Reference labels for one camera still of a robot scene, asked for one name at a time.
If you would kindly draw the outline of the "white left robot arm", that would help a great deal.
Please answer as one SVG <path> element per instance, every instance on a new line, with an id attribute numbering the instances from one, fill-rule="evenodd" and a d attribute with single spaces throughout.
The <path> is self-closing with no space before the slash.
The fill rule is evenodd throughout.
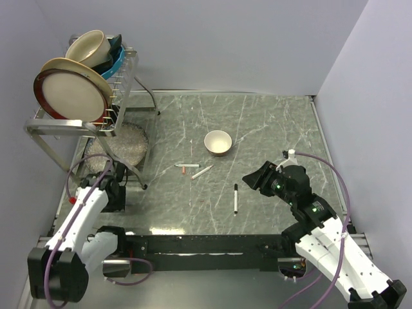
<path id="1" fill-rule="evenodd" d="M 82 179 L 75 203 L 64 223 L 43 248 L 28 255 L 31 295 L 51 308 L 78 303 L 84 296 L 89 274 L 109 256 L 118 259 L 128 250 L 122 227 L 103 226 L 88 241 L 97 217 L 104 211 L 122 210 L 126 203 L 126 166 L 108 160 L 104 170 Z"/>

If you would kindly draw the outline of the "white pen pink end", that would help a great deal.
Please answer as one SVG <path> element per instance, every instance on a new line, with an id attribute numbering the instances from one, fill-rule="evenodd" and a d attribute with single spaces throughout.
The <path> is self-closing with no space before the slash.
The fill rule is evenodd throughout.
<path id="1" fill-rule="evenodd" d="M 192 175 L 192 176 L 191 176 L 191 180 L 197 179 L 197 178 L 200 177 L 201 175 L 205 174 L 207 171 L 210 171 L 213 167 L 214 167 L 213 165 L 210 165 L 210 166 L 202 169 L 202 170 L 199 171 L 198 173 Z"/>

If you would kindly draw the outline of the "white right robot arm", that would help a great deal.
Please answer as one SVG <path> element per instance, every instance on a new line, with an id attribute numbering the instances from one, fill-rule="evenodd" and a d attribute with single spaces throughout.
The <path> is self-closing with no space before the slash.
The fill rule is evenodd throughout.
<path id="1" fill-rule="evenodd" d="M 306 169 L 265 162 L 242 180 L 264 196 L 289 204 L 296 223 L 282 233 L 283 252 L 311 262 L 331 281 L 348 308 L 398 308 L 407 292 L 365 255 L 329 203 L 313 193 Z"/>

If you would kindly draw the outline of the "white pen black tip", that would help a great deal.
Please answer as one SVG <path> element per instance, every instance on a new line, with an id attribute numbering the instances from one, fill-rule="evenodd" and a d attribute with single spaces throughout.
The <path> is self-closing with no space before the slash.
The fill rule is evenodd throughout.
<path id="1" fill-rule="evenodd" d="M 234 184 L 234 216 L 238 214 L 238 184 Z"/>

